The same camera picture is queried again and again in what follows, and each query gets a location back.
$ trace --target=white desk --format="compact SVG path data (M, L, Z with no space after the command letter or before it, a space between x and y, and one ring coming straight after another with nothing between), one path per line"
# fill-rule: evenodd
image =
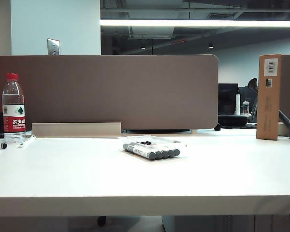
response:
M290 139L256 131L176 135L149 161L119 139L35 139L0 150L0 216L290 214Z

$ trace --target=fluorescent light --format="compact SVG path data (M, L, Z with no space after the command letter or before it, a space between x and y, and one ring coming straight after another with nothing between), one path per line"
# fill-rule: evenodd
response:
M290 21L101 19L101 26L290 28Z

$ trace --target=black monitor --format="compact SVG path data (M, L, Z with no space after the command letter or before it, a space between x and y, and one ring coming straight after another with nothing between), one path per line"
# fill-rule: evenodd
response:
M243 105L244 101L248 101L249 102L249 112L252 112L253 104L255 103L257 93L255 91L253 91L252 89L249 89L247 86L246 87L239 87L239 93L241 95L240 106Z
M218 85L218 114L233 115L236 107L238 84L219 83Z

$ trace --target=red bottle cap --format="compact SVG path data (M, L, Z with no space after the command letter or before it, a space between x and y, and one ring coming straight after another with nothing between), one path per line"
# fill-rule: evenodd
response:
M8 73L8 74L6 74L6 78L8 80L18 80L18 74L16 74L16 73Z

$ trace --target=small bottle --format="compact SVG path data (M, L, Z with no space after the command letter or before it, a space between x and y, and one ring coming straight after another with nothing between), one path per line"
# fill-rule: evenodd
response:
M246 100L243 102L243 114L249 115L249 102Z
M21 143L26 139L24 93L18 74L8 73L2 93L4 139L7 143Z

